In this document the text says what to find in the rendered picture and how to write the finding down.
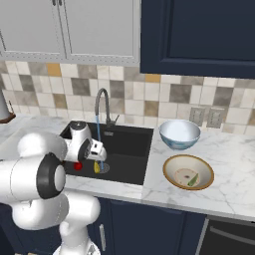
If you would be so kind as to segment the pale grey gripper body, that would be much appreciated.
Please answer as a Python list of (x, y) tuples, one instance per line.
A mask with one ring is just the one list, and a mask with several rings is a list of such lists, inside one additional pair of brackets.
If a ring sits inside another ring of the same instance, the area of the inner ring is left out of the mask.
[(107, 151), (104, 148), (102, 148), (99, 154), (90, 153), (88, 159), (96, 161), (105, 161), (107, 159)]

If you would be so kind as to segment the black sink basin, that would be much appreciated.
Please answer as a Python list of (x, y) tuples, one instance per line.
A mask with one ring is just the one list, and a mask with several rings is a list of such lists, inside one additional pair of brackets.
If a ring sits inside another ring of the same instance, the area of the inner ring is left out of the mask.
[(152, 128), (114, 126), (107, 128), (100, 124), (89, 123), (92, 138), (101, 134), (101, 142), (107, 151), (104, 172), (94, 172), (94, 162), (84, 160), (83, 167), (76, 167), (73, 162), (66, 161), (65, 171), (68, 175), (117, 181), (122, 183), (143, 185), (148, 155), (153, 135)]

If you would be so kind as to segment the grey arched sink faucet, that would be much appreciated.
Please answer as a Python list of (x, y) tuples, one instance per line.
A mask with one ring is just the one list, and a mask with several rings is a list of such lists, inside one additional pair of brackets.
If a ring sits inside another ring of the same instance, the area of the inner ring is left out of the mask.
[(113, 127), (116, 125), (116, 122), (117, 122), (118, 118), (120, 117), (120, 115), (118, 115), (114, 121), (111, 120), (109, 94), (105, 88), (101, 88), (101, 89), (99, 89), (97, 96), (96, 96), (95, 114), (96, 114), (97, 120), (99, 119), (99, 114), (100, 114), (100, 100), (101, 100), (102, 94), (105, 95), (106, 125), (107, 125), (107, 128), (110, 128), (110, 127)]

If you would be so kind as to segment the blue and white bowl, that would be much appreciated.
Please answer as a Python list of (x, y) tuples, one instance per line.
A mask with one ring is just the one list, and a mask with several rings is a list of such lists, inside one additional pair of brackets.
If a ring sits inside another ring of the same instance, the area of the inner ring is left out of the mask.
[(162, 141), (171, 149), (185, 150), (200, 139), (199, 126), (187, 120), (169, 120), (158, 128)]

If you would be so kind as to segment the brown rimmed beige bowl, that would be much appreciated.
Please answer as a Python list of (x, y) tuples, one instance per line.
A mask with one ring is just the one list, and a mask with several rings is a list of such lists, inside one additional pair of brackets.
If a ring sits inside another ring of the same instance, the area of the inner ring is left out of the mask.
[(177, 154), (163, 164), (163, 174), (173, 185), (186, 190), (201, 190), (214, 180), (212, 167), (200, 157)]

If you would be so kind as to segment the blue water stream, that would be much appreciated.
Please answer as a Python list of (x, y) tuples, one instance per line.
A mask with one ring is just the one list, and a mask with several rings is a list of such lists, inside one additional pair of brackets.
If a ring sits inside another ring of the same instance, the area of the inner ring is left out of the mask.
[[(101, 134), (100, 134), (100, 119), (99, 115), (96, 115), (96, 121), (97, 121), (97, 132), (98, 132), (98, 141), (101, 141)], [(100, 172), (104, 170), (104, 163), (100, 161), (101, 166), (100, 166)]]

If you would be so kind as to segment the navy lower cupboard door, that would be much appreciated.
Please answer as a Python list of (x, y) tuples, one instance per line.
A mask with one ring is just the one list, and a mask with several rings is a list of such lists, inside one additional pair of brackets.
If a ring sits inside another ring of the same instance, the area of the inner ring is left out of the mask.
[(110, 201), (115, 255), (195, 255), (205, 215)]
[[(112, 238), (111, 238), (111, 226), (110, 226), (110, 215), (109, 215), (109, 204), (106, 198), (99, 197), (100, 202), (100, 214), (97, 220), (88, 226), (88, 231), (91, 237), (91, 240), (97, 245), (99, 248), (101, 255), (112, 255)], [(101, 236), (100, 236), (100, 228), (99, 226), (104, 224), (105, 227), (105, 235), (107, 242), (107, 249), (104, 252), (102, 250)]]

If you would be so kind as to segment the navy cupboard door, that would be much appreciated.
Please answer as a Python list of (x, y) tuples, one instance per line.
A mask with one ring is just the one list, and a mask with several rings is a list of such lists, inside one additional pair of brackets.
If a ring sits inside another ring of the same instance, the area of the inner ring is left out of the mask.
[[(100, 202), (100, 214), (97, 220), (88, 226), (88, 231), (91, 237), (91, 240), (97, 245), (99, 248), (101, 255), (112, 255), (112, 238), (111, 238), (111, 226), (110, 226), (110, 215), (109, 215), (109, 204), (106, 198), (99, 197)], [(107, 242), (107, 249), (104, 252), (102, 250), (101, 236), (100, 236), (100, 228), (99, 226), (104, 224), (105, 227), (105, 235)]]
[(115, 255), (195, 255), (205, 215), (110, 201)]
[(255, 80), (255, 0), (141, 0), (140, 71)]

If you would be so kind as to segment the white appliance on brown base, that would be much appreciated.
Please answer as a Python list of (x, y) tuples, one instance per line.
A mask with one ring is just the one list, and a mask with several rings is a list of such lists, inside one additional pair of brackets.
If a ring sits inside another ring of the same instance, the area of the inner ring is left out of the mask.
[(16, 115), (14, 113), (9, 112), (4, 95), (2, 93), (2, 90), (0, 89), (0, 124), (7, 124), (15, 117)]

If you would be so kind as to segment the grey upper cupboard door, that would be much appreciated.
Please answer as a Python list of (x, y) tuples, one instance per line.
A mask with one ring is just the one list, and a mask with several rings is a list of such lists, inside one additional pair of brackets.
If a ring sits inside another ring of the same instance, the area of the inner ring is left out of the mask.
[(59, 0), (0, 0), (0, 53), (4, 59), (59, 61), (65, 46)]
[(63, 0), (59, 11), (70, 62), (139, 66), (140, 0)]

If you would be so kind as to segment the black dishwasher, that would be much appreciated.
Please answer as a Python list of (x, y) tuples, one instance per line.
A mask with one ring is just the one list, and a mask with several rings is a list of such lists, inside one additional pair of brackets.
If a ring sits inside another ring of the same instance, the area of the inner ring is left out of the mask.
[(207, 216), (195, 255), (255, 255), (255, 221)]

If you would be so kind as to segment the navy upper cupboard door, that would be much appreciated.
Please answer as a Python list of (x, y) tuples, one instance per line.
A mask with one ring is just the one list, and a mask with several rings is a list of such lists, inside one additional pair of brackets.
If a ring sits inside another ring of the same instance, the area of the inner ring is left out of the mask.
[(141, 0), (140, 71), (255, 80), (255, 0)]

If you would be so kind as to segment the grey wall outlet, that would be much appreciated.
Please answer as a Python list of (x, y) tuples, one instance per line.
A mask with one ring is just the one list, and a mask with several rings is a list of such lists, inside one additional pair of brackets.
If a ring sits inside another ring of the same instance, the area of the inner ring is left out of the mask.
[(189, 120), (201, 127), (204, 119), (204, 114), (204, 108), (192, 108), (190, 110)]
[(207, 120), (208, 128), (220, 128), (223, 120), (224, 109), (210, 109)]

